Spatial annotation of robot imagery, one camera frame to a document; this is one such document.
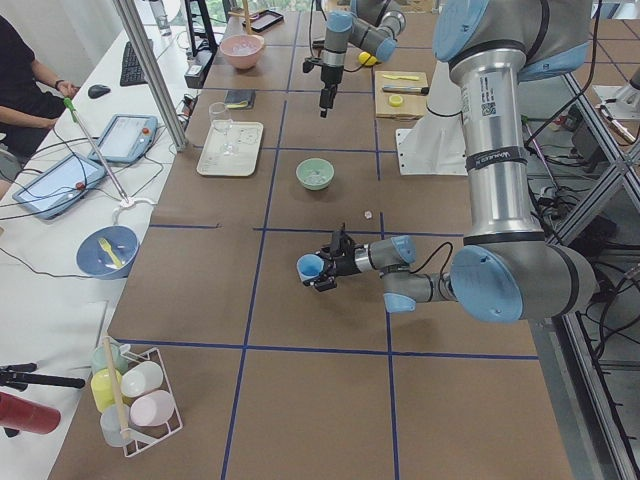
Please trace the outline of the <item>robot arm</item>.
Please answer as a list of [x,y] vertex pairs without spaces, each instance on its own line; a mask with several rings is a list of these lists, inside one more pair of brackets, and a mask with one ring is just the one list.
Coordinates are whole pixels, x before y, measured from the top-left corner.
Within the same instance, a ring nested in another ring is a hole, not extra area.
[[546,242],[528,196],[517,87],[569,73],[585,60],[591,6],[584,1],[450,1],[436,22],[433,52],[461,91],[453,110],[465,146],[472,228],[449,272],[426,275],[408,236],[371,244],[343,230],[297,264],[319,291],[340,276],[379,272],[390,313],[456,301],[472,317],[511,323],[586,306],[597,286],[578,252]]
[[396,1],[351,1],[350,10],[328,14],[324,43],[319,56],[312,54],[303,62],[303,72],[321,69],[324,86],[320,92],[320,116],[333,108],[342,82],[348,45],[351,44],[380,62],[388,61],[404,31],[406,20]]

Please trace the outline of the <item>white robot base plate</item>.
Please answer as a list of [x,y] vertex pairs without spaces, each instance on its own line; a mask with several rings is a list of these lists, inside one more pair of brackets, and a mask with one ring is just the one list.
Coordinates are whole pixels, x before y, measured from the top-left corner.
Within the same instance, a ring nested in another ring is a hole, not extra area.
[[411,129],[396,130],[402,175],[467,175],[461,109],[448,64],[437,61],[425,115]]

